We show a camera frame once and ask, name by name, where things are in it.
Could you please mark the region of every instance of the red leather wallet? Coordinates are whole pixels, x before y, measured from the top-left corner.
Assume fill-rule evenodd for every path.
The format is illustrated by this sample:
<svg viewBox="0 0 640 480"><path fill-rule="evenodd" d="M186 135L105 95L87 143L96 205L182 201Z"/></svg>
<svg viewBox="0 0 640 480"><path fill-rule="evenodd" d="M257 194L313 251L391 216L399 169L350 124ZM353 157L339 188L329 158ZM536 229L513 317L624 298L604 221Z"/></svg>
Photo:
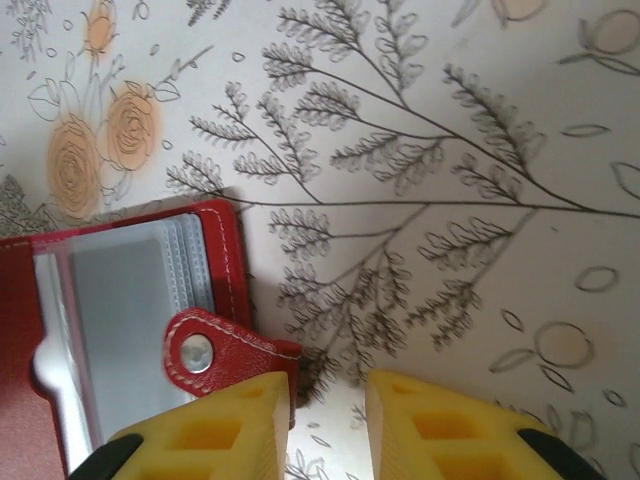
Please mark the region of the red leather wallet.
<svg viewBox="0 0 640 480"><path fill-rule="evenodd" d="M64 478L68 473L55 405L38 389L32 370L34 352L45 336L34 249L183 213L198 215L202 223L216 312L188 309L167 319L165 344L160 348L169 378L201 396L266 371L284 370L295 398L300 346L251 331L242 243L230 203L211 200L106 225L0 240L0 479ZM180 342L194 333L207 336L220 352L198 375L179 362Z"/></svg>

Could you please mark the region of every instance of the card holder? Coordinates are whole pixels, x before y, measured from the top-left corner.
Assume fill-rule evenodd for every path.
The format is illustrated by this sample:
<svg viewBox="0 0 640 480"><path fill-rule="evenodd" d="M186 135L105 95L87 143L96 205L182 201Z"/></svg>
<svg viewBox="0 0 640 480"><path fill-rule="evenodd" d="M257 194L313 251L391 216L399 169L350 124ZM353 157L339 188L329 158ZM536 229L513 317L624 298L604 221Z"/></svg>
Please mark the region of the card holder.
<svg viewBox="0 0 640 480"><path fill-rule="evenodd" d="M149 224L154 225L155 236L151 240L140 233L139 229L143 224L146 224L144 229ZM104 342L110 334L109 329L103 328L104 323L109 323L109 319L105 318L109 312L108 302L104 298L104 281L109 277L112 285L116 284L117 288L125 290L127 285L122 279L119 279L121 284L118 284L116 273L109 272L109 268L114 268L109 263L109 258L112 257L88 255L91 251L88 245L101 237L109 245L108 248L117 249L119 244L111 238L112 232L128 228L131 228L129 232L133 232L131 235L137 235L136 238L141 239L137 242L139 248L128 250L130 259L135 256L137 262L145 255L151 255L154 250L155 254L161 252L156 258L162 259L160 267L157 263L149 263L151 267L148 268L156 269L153 275L148 268L145 268L146 273L132 272L138 283L130 283L129 287L133 285L141 289L140 295L147 295L148 299L156 292L153 290L154 285L150 285L150 279L155 278L156 274L162 274L166 279L167 271L170 272L171 266L173 267L175 281L166 284L173 285L176 295L167 294L170 301L165 302L161 313L167 315L163 318L165 325L152 334L160 337L160 342L170 318L189 306L213 310L220 318L235 323L240 329L251 326L242 245L235 213L226 201L212 200L109 225L0 241L0 430L3 432L0 436L0 456L3 458L5 473L11 472L15 478L63 478L64 472L68 473L67 466L74 465L74 458L83 457L86 453L79 447L74 450L72 443L79 438L78 435L65 436L62 426L74 425L74 420L59 416L61 409L56 409L50 397L41 395L40 392L43 387L46 390L47 385L40 385L39 382L42 378L48 380L50 376L34 372L34 365L38 365L38 368L41 364L46 365L53 372L75 372L64 379L61 376L55 377L56 381L53 383L57 388L66 385L65 388L75 394L74 401L80 402L84 411L88 412L84 420L75 419L75 425L78 431L89 432L88 439L84 438L83 442L89 444L90 448L109 435L108 430L113 424L109 409L104 406L101 408L96 403L96 396L93 395L92 398L92 395L87 394L87 391L93 392L94 389L108 389L106 384L92 384L100 377L95 375L96 369L104 369L103 378L117 371L119 377L126 378L122 380L122 388L137 394L144 390L144 379L135 375L123 376L122 372L126 372L127 368L131 369L136 362L157 361L156 371L163 374L163 361L159 356L161 350L155 360L149 360L147 354L136 350L144 350L145 342L141 345L136 342L127 343L126 338L118 338L117 342L113 339L111 342ZM93 273L88 268L92 262L100 265L98 274L95 268ZM90 302L89 308L85 299L93 297L98 303ZM138 312L141 316L145 313L142 310ZM156 307L150 307L149 310L159 312ZM117 312L111 313L113 318L121 318L117 317ZM74 322L82 323L80 317L98 318L100 315L102 320L90 322L89 328L85 328L84 324L80 329L73 327L76 325ZM60 316L65 316L65 319L61 321ZM56 322L58 325L68 325L69 328L55 330ZM124 329L126 323L120 326L123 329L118 329L121 330L119 335L125 335L128 331L136 338L142 334L135 329ZM84 342L91 342L92 347L85 349L78 346L78 343ZM107 355L110 362L101 362L100 355ZM44 358L42 362L37 361L40 357ZM161 382L158 380L152 384L153 388L160 388ZM170 399L171 402L180 403L191 398L184 389L177 388L175 382L167 382L166 388L170 393L162 395L165 402ZM122 399L121 395L115 394L109 397L108 392L101 393L99 397L101 400L98 401L103 404L105 398L109 398L114 405L127 401L135 404L136 401L135 395ZM63 398L58 395L56 401L65 403L63 410L73 411L75 407L71 398L72 396ZM157 408L165 409L170 406L161 404Z"/></svg>

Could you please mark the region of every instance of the orange flower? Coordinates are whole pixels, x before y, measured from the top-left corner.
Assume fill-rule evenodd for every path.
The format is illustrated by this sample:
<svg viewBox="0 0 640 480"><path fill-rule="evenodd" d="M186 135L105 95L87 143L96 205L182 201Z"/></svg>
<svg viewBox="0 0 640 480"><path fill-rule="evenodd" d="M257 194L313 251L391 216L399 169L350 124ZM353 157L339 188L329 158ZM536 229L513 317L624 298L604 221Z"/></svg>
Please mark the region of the orange flower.
<svg viewBox="0 0 640 480"><path fill-rule="evenodd" d="M86 123L71 116L49 143L49 187L60 210L72 218L93 213L100 192L96 138Z"/></svg>
<svg viewBox="0 0 640 480"><path fill-rule="evenodd" d="M116 31L116 10L113 0L96 0L87 19L85 49L97 57L107 51Z"/></svg>
<svg viewBox="0 0 640 480"><path fill-rule="evenodd" d="M138 170L156 146L159 110L140 85L127 82L127 86L109 107L106 143L112 162L125 170Z"/></svg>

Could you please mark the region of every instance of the floral wallpaper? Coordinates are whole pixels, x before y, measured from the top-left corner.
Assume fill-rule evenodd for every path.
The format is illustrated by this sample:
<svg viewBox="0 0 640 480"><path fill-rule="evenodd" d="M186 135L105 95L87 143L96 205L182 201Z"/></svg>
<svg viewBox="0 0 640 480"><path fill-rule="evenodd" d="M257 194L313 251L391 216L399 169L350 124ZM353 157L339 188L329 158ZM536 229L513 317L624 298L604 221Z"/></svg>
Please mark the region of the floral wallpaper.
<svg viewBox="0 0 640 480"><path fill-rule="evenodd" d="M640 478L636 1L4 8L0 234L233 201L306 348L288 479L371 478L372 367Z"/></svg>

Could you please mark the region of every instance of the red card holder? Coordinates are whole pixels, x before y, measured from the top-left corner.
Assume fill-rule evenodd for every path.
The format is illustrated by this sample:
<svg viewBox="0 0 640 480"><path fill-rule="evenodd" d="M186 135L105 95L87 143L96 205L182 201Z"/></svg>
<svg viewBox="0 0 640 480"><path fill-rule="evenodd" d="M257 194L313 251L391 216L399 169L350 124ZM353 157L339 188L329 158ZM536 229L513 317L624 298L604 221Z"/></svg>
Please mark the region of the red card holder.
<svg viewBox="0 0 640 480"><path fill-rule="evenodd" d="M194 327L197 324L208 329L207 331L218 333L218 338L212 339L215 340L212 342L214 345L227 339L246 347L246 339L251 337L251 311L242 243L235 212L231 204L224 200L201 202L95 227L0 240L0 480L64 478L69 473L66 472L63 461L64 451L55 405L39 393L32 373L34 352L45 336L34 273L34 252L49 243L76 235L184 213L198 215L202 223L216 312L211 315L195 309L193 312L183 312L174 319L167 319L167 334L180 321L180 335L184 337L190 334L184 326L184 319L190 318L189 322ZM292 391L295 391L300 347L290 342L262 339L258 335L253 340L249 342L254 343L250 348L255 350L253 353L260 354L256 355L260 361L249 362L248 368L244 369L244 378L269 369L285 370L289 373ZM177 350L174 345L166 344L163 348L166 358L175 357ZM265 360L265 349L271 352L273 361ZM252 354L243 349L239 351ZM213 367L218 368L218 363L214 363ZM223 388L237 381L237 378L244 379L241 378L243 373L236 371L229 375L223 374L222 377L218 375L213 383L209 379L204 388L200 385L195 389L195 384L202 384L201 378L191 378L180 367L174 369L172 374L166 362L165 368L174 384L197 396Z"/></svg>

